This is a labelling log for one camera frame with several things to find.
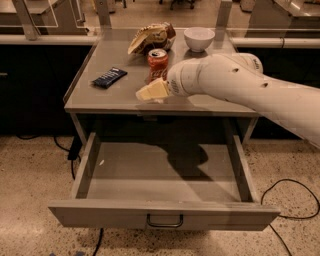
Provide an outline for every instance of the table top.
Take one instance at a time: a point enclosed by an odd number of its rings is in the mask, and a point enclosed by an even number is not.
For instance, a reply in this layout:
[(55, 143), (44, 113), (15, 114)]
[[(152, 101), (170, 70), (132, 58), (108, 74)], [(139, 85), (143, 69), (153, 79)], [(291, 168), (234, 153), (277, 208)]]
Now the table top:
[[(38, 1), (31, 1), (26, 0), (25, 3), (28, 7), (30, 14), (42, 14), (47, 11), (51, 6), (56, 4), (57, 2), (61, 2), (61, 0), (38, 0)], [(0, 0), (0, 14), (1, 13), (16, 13), (16, 8), (11, 0)]]
[[(184, 41), (184, 29), (176, 29), (176, 39), (168, 52), (168, 68), (182, 60), (201, 58), (212, 53), (235, 53), (231, 41), (225, 35), (222, 41), (214, 41), (203, 53), (191, 52)], [(137, 29), (106, 29), (95, 51), (83, 70), (75, 88), (66, 102), (69, 113), (137, 114), (137, 115), (213, 115), (246, 116), (258, 114), (244, 106), (215, 99), (207, 95), (188, 98), (170, 97), (164, 103), (144, 103), (135, 93), (147, 84), (149, 66), (142, 54), (128, 55), (128, 47)], [(91, 81), (116, 67), (128, 74), (107, 90), (98, 89)]]
[(320, 17), (320, 5), (305, 3), (306, 0), (275, 0), (275, 2), (296, 18)]

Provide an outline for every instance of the black cabinet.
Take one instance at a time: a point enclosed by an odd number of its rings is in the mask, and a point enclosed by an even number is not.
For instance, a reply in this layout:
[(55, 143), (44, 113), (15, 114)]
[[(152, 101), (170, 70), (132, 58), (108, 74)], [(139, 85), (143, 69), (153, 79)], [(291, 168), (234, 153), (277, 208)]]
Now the black cabinet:
[(90, 48), (0, 45), (0, 134), (73, 134), (63, 96)]

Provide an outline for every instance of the drawer handle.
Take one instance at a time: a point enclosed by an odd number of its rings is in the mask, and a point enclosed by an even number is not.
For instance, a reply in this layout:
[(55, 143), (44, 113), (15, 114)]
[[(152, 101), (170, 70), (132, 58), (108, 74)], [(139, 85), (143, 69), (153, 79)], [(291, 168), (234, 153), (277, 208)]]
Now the drawer handle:
[(178, 228), (182, 226), (183, 224), (183, 215), (180, 215), (180, 220), (179, 223), (176, 224), (157, 224), (157, 223), (152, 223), (150, 220), (151, 216), (150, 214), (147, 215), (147, 223), (149, 226), (154, 227), (154, 228)]

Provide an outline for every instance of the open drawer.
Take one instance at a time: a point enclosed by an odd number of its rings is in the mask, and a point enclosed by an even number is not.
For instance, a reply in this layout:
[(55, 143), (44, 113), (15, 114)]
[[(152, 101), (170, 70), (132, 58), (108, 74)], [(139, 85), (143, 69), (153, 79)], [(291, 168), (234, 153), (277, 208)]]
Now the open drawer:
[(72, 198), (49, 208), (66, 227), (181, 230), (263, 230), (280, 213), (259, 203), (229, 119), (190, 117), (91, 133)]

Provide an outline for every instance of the cabinet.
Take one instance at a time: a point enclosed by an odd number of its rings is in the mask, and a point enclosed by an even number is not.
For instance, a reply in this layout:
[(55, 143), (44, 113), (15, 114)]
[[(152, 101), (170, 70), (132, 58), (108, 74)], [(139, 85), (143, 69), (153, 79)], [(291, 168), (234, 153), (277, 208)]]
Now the cabinet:
[[(145, 56), (127, 55), (135, 30), (106, 30), (66, 97), (85, 147), (71, 198), (49, 208), (66, 227), (263, 230), (279, 214), (262, 206), (242, 144), (258, 114), (208, 96), (139, 102)], [(177, 30), (169, 67), (213, 52), (234, 52), (226, 36), (204, 53)], [(90, 85), (111, 66), (128, 75), (108, 90)]]
[(1, 45), (0, 133), (73, 134), (63, 96), (90, 49)]

